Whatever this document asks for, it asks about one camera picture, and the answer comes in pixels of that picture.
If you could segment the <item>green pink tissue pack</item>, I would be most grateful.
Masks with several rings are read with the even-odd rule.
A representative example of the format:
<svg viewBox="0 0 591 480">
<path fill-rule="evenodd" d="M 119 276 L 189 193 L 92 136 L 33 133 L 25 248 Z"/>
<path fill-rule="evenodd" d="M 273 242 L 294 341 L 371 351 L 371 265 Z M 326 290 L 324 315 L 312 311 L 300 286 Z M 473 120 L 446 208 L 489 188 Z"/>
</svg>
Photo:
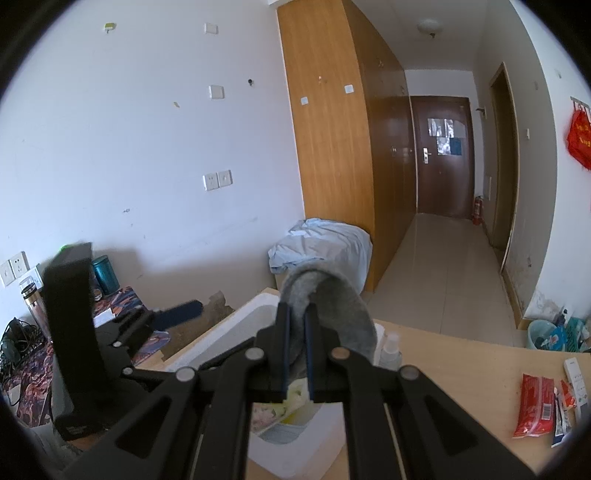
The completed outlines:
<svg viewBox="0 0 591 480">
<path fill-rule="evenodd" d="M 287 399 L 280 403 L 254 403 L 250 417 L 250 431 L 259 435 L 286 419 L 294 411 L 310 401 L 308 384 L 304 379 L 295 380 L 287 388 Z"/>
</svg>

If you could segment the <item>grey cloth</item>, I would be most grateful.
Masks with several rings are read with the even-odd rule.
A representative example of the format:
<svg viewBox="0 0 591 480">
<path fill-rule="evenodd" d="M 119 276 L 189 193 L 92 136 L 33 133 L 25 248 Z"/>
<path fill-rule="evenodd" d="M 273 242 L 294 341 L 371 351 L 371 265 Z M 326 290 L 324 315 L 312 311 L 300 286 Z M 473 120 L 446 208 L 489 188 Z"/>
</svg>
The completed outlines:
<svg viewBox="0 0 591 480">
<path fill-rule="evenodd" d="M 378 344 L 374 321 L 365 302 L 342 273 L 325 262 L 308 262 L 287 275 L 280 301 L 290 307 L 290 349 L 288 365 L 291 382 L 307 376 L 304 347 L 304 314 L 317 307 L 318 322 L 337 332 L 345 348 L 368 360 L 374 359 Z"/>
</svg>

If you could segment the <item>teal canister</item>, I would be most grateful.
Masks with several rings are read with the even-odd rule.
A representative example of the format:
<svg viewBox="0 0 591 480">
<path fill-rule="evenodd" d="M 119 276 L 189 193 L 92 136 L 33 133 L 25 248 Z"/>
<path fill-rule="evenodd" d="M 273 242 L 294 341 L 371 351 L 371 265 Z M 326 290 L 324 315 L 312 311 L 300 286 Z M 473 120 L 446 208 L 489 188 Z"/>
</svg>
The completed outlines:
<svg viewBox="0 0 591 480">
<path fill-rule="evenodd" d="M 114 294 L 120 284 L 114 272 L 110 259 L 107 255 L 102 255 L 92 261 L 95 278 L 105 296 Z"/>
</svg>

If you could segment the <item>blue spray bottle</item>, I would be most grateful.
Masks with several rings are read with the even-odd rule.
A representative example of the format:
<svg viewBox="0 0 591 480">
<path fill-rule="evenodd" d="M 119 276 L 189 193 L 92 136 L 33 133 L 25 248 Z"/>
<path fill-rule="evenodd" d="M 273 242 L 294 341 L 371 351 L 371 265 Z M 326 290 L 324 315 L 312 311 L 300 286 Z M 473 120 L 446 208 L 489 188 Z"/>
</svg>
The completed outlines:
<svg viewBox="0 0 591 480">
<path fill-rule="evenodd" d="M 400 348 L 400 336 L 396 332 L 389 332 L 380 351 L 379 366 L 398 371 L 402 367 L 403 355 Z"/>
</svg>

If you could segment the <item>white styrofoam box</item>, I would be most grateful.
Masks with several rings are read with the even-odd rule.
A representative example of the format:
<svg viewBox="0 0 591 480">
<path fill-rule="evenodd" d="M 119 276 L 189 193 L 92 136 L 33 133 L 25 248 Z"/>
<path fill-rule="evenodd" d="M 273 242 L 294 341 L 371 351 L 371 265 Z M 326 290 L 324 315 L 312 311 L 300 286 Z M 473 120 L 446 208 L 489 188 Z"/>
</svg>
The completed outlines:
<svg viewBox="0 0 591 480">
<path fill-rule="evenodd" d="M 163 363 L 174 372 L 198 368 L 222 352 L 252 338 L 276 318 L 280 293 L 266 289 Z M 345 422 L 339 404 L 304 407 L 304 424 L 297 427 L 294 441 L 276 443 L 266 435 L 249 437 L 249 459 L 280 479 L 321 479 L 346 443 Z"/>
</svg>

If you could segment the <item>blue white toothpaste tube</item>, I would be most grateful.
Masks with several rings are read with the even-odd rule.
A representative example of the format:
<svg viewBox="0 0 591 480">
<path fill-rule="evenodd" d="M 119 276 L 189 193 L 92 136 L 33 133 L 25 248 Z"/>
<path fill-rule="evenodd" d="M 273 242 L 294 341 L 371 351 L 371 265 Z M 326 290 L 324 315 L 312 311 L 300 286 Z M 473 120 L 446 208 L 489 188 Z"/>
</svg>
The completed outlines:
<svg viewBox="0 0 591 480">
<path fill-rule="evenodd" d="M 569 436 L 572 427 L 567 411 L 563 408 L 560 394 L 557 388 L 554 388 L 554 430 L 551 447 L 556 448 L 562 444 Z"/>
</svg>

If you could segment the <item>light blue covered bundle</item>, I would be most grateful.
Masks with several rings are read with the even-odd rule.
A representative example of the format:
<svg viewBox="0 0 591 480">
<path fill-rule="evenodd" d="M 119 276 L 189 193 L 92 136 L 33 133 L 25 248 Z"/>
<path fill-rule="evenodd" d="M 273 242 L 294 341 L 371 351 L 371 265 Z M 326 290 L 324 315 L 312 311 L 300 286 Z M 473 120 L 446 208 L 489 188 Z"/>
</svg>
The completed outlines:
<svg viewBox="0 0 591 480">
<path fill-rule="evenodd" d="M 288 273 L 310 261 L 328 262 L 363 292 L 370 271 L 373 244 L 360 227 L 318 218 L 298 222 L 269 250 L 270 272 L 281 288 Z"/>
</svg>

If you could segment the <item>red snack sachet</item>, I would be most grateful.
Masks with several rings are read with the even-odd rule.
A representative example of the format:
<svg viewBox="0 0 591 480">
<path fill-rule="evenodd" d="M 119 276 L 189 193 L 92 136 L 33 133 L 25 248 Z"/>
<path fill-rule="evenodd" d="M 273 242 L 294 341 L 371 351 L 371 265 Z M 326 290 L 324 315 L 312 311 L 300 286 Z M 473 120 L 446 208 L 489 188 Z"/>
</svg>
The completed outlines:
<svg viewBox="0 0 591 480">
<path fill-rule="evenodd" d="M 576 398 L 574 395 L 574 390 L 569 382 L 565 380 L 560 381 L 559 393 L 562 405 L 565 410 L 571 410 L 576 407 Z"/>
</svg>

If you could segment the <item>white remote control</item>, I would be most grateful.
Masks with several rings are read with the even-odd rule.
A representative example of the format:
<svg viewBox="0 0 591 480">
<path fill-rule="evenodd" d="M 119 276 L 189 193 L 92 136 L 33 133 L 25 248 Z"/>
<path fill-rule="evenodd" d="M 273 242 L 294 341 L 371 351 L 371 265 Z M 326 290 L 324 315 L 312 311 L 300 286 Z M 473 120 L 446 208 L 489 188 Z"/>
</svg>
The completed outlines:
<svg viewBox="0 0 591 480">
<path fill-rule="evenodd" d="M 564 369 L 569 383 L 573 387 L 576 407 L 581 409 L 588 403 L 588 394 L 578 360 L 574 357 L 564 361 Z"/>
</svg>

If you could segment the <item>red fire extinguisher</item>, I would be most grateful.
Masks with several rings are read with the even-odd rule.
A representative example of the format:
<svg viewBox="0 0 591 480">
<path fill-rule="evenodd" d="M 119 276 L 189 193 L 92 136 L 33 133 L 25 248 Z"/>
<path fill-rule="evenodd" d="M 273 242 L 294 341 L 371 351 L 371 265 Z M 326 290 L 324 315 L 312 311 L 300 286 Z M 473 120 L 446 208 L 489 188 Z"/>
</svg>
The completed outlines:
<svg viewBox="0 0 591 480">
<path fill-rule="evenodd" d="M 474 199 L 473 213 L 472 213 L 472 222 L 474 225 L 478 226 L 482 223 L 482 214 L 483 214 L 483 197 L 477 196 Z"/>
</svg>

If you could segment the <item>wooden wardrobe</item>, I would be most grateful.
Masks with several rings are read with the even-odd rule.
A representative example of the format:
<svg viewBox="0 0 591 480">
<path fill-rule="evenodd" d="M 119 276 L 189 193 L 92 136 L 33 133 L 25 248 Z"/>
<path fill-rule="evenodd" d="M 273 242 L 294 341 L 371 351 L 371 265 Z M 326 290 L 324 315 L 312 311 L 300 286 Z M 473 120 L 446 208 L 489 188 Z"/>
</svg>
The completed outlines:
<svg viewBox="0 0 591 480">
<path fill-rule="evenodd" d="M 290 1 L 277 18 L 304 213 L 369 233 L 373 292 L 416 214 L 404 69 L 352 1 Z"/>
</svg>

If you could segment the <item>red hanging bags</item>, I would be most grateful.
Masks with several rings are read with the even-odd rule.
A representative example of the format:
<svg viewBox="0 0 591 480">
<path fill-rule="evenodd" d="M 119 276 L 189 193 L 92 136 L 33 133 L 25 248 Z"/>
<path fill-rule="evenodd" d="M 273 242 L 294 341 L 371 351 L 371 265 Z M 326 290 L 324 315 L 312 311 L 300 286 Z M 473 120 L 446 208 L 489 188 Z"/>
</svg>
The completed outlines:
<svg viewBox="0 0 591 480">
<path fill-rule="evenodd" d="M 573 112 L 566 137 L 569 154 L 586 170 L 591 169 L 591 125 L 584 109 Z"/>
</svg>

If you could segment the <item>ceiling lamp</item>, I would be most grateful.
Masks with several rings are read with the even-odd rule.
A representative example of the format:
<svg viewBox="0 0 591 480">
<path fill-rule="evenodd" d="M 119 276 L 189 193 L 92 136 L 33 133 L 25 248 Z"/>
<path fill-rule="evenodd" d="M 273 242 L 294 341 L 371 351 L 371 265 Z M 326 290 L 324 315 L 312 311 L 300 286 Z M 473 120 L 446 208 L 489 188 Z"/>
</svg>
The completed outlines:
<svg viewBox="0 0 591 480">
<path fill-rule="evenodd" d="M 418 31 L 431 38 L 435 38 L 442 32 L 442 24 L 435 19 L 423 19 L 417 24 Z"/>
</svg>

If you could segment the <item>white wall socket plate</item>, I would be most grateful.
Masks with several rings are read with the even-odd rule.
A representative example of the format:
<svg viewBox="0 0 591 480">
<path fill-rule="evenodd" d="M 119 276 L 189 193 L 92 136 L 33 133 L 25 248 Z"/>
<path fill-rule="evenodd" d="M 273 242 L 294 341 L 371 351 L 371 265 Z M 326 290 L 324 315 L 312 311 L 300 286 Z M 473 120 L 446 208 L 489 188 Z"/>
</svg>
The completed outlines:
<svg viewBox="0 0 591 480">
<path fill-rule="evenodd" d="M 231 170 L 205 174 L 202 176 L 202 181 L 204 181 L 205 191 L 227 187 L 233 183 Z"/>
</svg>

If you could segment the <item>wall coat hook rack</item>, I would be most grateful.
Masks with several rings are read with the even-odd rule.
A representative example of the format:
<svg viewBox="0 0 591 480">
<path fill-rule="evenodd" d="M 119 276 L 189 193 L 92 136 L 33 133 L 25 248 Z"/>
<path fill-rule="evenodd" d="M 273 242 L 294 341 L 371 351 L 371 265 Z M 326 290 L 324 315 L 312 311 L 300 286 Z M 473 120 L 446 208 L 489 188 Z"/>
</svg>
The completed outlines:
<svg viewBox="0 0 591 480">
<path fill-rule="evenodd" d="M 577 109 L 582 109 L 582 110 L 584 110 L 586 113 L 588 113 L 588 114 L 591 114 L 591 106 L 590 106 L 589 104 L 587 104 L 587 103 L 583 102 L 582 100 L 580 100 L 580 99 L 578 99 L 578 98 L 576 98 L 576 97 L 574 97 L 574 96 L 571 96 L 571 97 L 570 97 L 570 100 L 572 101 L 572 103 L 573 103 L 573 106 L 574 106 L 575 108 L 577 108 Z"/>
</svg>

